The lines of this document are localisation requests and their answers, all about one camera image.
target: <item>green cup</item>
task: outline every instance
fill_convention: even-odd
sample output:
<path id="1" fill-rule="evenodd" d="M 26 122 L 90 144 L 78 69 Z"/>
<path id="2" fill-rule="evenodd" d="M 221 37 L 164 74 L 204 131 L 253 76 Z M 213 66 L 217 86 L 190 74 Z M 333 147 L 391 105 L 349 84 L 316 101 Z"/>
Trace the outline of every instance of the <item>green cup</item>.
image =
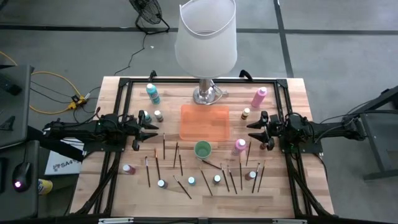
<path id="1" fill-rule="evenodd" d="M 206 141 L 198 141 L 193 148 L 195 151 L 195 155 L 199 159 L 206 159 L 210 156 L 211 153 L 211 145 Z"/>

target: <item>paint brush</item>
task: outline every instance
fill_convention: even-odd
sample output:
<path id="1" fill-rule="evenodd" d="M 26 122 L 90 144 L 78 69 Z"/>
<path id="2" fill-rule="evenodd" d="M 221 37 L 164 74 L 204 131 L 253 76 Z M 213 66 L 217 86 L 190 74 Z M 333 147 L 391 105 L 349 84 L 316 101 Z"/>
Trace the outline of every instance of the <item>paint brush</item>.
<path id="1" fill-rule="evenodd" d="M 254 193 L 254 187 L 256 186 L 256 180 L 257 180 L 257 175 L 259 173 L 259 169 L 260 169 L 260 163 L 257 165 L 256 177 L 254 178 L 253 189 L 251 190 L 252 194 Z"/>
<path id="2" fill-rule="evenodd" d="M 200 169 L 200 172 L 201 172 L 201 174 L 202 174 L 202 176 L 203 176 L 203 178 L 204 178 L 204 180 L 205 180 L 205 182 L 206 182 L 207 189 L 209 189 L 209 191 L 210 191 L 210 195 L 213 196 L 213 193 L 211 192 L 211 189 L 210 189 L 210 187 L 209 187 L 209 183 L 208 183 L 207 180 L 206 180 L 205 173 L 203 172 L 203 170 L 202 170 L 200 167 L 199 167 L 199 169 Z"/>
<path id="3" fill-rule="evenodd" d="M 261 177 L 260 177 L 260 182 L 259 182 L 259 188 L 257 189 L 257 193 L 260 191 L 260 185 L 262 181 L 262 175 L 264 174 L 264 168 L 266 167 L 266 161 L 264 160 L 264 163 L 262 165 L 262 171 L 261 171 Z"/>
<path id="4" fill-rule="evenodd" d="M 165 134 L 163 133 L 163 160 L 166 159 L 166 141 L 165 141 Z"/>
<path id="5" fill-rule="evenodd" d="M 182 173 L 182 163 L 181 163 L 181 154 L 180 154 L 180 146 L 177 147 L 177 150 L 178 150 L 178 158 L 180 159 L 181 176 L 183 176 L 183 173 Z"/>
<path id="6" fill-rule="evenodd" d="M 149 168 L 148 168 L 148 157 L 145 157 L 145 166 L 147 167 L 147 176 L 148 176 L 148 185 L 150 187 L 150 180 L 149 180 Z"/>
<path id="7" fill-rule="evenodd" d="M 233 176 L 232 176 L 231 170 L 229 169 L 229 165 L 227 165 L 226 167 L 227 167 L 227 169 L 228 169 L 228 171 L 229 171 L 229 175 L 231 176 L 232 185 L 234 185 L 235 193 L 238 194 L 238 192 L 236 191 L 234 178 L 233 178 Z"/>
<path id="8" fill-rule="evenodd" d="M 248 166 L 250 148 L 251 148 L 251 139 L 250 139 L 250 143 L 249 143 L 248 156 L 247 156 L 247 158 L 246 158 L 246 166 Z"/>
<path id="9" fill-rule="evenodd" d="M 220 167 L 218 167 L 218 166 L 216 166 L 216 165 L 214 165 L 214 164 L 211 164 L 211 163 L 209 163 L 209 162 L 207 162 L 207 161 L 204 161 L 203 159 L 199 159 L 199 160 L 202 161 L 202 162 L 204 162 L 204 163 L 207 164 L 207 165 L 210 165 L 210 166 L 216 168 L 216 169 L 221 169 Z"/>
<path id="10" fill-rule="evenodd" d="M 156 160 L 157 176 L 158 176 L 158 178 L 159 178 L 159 180 L 160 180 L 160 170 L 159 170 L 159 162 L 158 162 L 158 160 L 157 160 L 156 148 L 155 148 L 154 150 L 155 150 L 155 160 Z"/>
<path id="11" fill-rule="evenodd" d="M 224 176 L 226 188 L 227 188 L 227 190 L 229 192 L 228 181 L 226 180 L 226 176 L 225 176 L 225 172 L 224 172 L 224 169 L 223 169 L 223 165 L 221 165 L 221 163 L 220 163 L 220 167 L 221 167 L 221 170 L 223 171 L 223 176 Z"/>
<path id="12" fill-rule="evenodd" d="M 242 162 L 241 161 L 239 161 L 239 170 L 240 170 L 240 173 L 241 173 L 241 190 L 243 190 L 243 186 L 242 186 Z"/>
<path id="13" fill-rule="evenodd" d="M 185 190 L 184 186 L 180 183 L 180 181 L 178 181 L 178 179 L 177 179 L 174 175 L 173 175 L 173 177 L 174 177 L 175 181 L 177 181 L 177 183 L 180 185 L 180 187 L 182 188 L 182 190 L 184 190 L 184 192 L 188 195 L 188 197 L 189 197 L 190 199 L 192 199 L 191 196 L 188 194 L 187 190 Z"/>
<path id="14" fill-rule="evenodd" d="M 175 145 L 175 153 L 174 153 L 174 163 L 173 163 L 173 168 L 175 167 L 175 159 L 177 158 L 177 148 L 178 148 L 178 141 Z"/>

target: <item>teal paint bottle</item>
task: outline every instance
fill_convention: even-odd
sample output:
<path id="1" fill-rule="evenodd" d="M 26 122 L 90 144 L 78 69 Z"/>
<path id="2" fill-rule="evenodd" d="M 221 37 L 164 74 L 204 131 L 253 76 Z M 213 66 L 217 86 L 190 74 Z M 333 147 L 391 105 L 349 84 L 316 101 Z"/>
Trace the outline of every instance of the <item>teal paint bottle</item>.
<path id="1" fill-rule="evenodd" d="M 160 97 L 159 97 L 159 94 L 157 93 L 157 90 L 156 90 L 156 86 L 155 85 L 153 85 L 153 84 L 148 84 L 147 85 L 147 93 L 148 93 L 148 95 L 149 95 L 149 98 L 150 98 L 150 100 L 151 100 L 151 102 L 153 103 L 153 104 L 159 104 L 160 103 Z"/>

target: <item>white lamp shade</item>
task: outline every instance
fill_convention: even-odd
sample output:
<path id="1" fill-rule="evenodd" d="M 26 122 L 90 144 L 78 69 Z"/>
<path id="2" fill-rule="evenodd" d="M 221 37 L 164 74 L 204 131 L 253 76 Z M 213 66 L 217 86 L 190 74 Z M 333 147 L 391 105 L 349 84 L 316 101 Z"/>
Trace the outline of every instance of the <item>white lamp shade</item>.
<path id="1" fill-rule="evenodd" d="M 235 66 L 236 5 L 234 0 L 191 0 L 180 5 L 175 56 L 197 78 L 217 78 Z"/>

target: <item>lamp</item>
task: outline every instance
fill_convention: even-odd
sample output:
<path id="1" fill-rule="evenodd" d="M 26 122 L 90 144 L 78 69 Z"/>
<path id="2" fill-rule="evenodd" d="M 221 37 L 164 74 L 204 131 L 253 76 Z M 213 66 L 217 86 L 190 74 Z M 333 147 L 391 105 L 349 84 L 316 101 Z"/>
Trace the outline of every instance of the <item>lamp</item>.
<path id="1" fill-rule="evenodd" d="M 200 78 L 193 92 L 198 104 L 210 105 L 226 94 L 211 79 L 227 74 L 235 66 L 235 12 L 234 0 L 191 0 L 180 5 L 175 56 L 186 72 Z"/>

